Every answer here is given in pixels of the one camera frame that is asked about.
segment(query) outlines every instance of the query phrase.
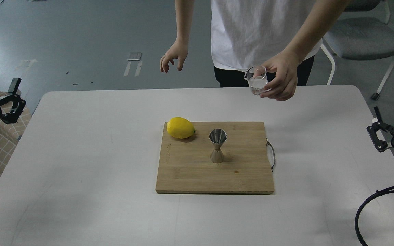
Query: gray chair seat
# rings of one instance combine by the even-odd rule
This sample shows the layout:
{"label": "gray chair seat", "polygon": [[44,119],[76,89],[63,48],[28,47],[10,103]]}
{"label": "gray chair seat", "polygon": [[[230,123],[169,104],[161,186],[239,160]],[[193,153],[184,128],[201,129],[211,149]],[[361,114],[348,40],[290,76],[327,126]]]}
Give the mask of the gray chair seat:
{"label": "gray chair seat", "polygon": [[372,17],[338,20],[324,39],[343,59],[375,60],[394,56],[394,32]]}

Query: yellow lemon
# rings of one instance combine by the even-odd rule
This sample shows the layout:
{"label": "yellow lemon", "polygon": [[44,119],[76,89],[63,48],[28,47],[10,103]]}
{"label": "yellow lemon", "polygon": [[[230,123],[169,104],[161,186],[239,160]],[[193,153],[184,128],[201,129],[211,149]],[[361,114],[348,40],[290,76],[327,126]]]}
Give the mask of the yellow lemon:
{"label": "yellow lemon", "polygon": [[167,132],[175,138],[191,137],[195,130],[192,123],[182,117],[174,117],[167,122]]}

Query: white chair leg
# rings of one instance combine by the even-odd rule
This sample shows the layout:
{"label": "white chair leg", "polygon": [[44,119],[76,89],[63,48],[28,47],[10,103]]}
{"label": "white chair leg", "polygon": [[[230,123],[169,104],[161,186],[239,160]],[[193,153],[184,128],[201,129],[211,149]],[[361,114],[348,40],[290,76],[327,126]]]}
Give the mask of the white chair leg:
{"label": "white chair leg", "polygon": [[380,86],[378,87],[378,90],[377,90],[377,93],[378,93],[378,94],[381,93],[381,90],[383,89],[384,84],[387,82],[387,80],[388,80],[388,78],[389,78],[389,76],[390,76],[390,73],[393,71],[393,68],[394,68],[394,56],[392,56],[391,59],[392,59],[392,60],[391,60],[391,63],[390,63],[390,65],[389,65],[389,68],[387,69],[387,72],[386,72],[386,74],[384,75],[384,78],[383,78],[383,80],[381,81]]}
{"label": "white chair leg", "polygon": [[325,45],[323,43],[322,43],[322,45],[320,47],[322,48],[322,50],[325,53],[326,57],[328,57],[329,61],[332,64],[331,73],[329,75],[328,83],[327,83],[327,85],[330,85],[331,81],[332,81],[332,78],[333,78],[333,75],[335,73],[335,60],[333,59],[332,54],[330,53],[330,51],[325,47]]}

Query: white t-shirt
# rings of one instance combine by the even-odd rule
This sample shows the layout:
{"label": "white t-shirt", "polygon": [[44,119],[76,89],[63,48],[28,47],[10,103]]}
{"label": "white t-shirt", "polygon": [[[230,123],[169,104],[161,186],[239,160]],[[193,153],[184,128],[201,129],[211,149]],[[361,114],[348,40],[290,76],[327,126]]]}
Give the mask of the white t-shirt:
{"label": "white t-shirt", "polygon": [[[316,0],[211,0],[211,52],[221,69],[245,71],[282,51]],[[321,41],[305,59],[320,48]]]}

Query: clear liquid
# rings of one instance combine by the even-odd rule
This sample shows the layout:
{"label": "clear liquid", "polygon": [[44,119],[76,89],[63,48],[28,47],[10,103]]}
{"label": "clear liquid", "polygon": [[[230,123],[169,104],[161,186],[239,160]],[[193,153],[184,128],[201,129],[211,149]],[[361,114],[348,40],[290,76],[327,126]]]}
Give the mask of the clear liquid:
{"label": "clear liquid", "polygon": [[264,86],[267,84],[267,80],[262,78],[262,76],[256,76],[249,79],[250,90],[255,95],[259,95],[265,91]]}

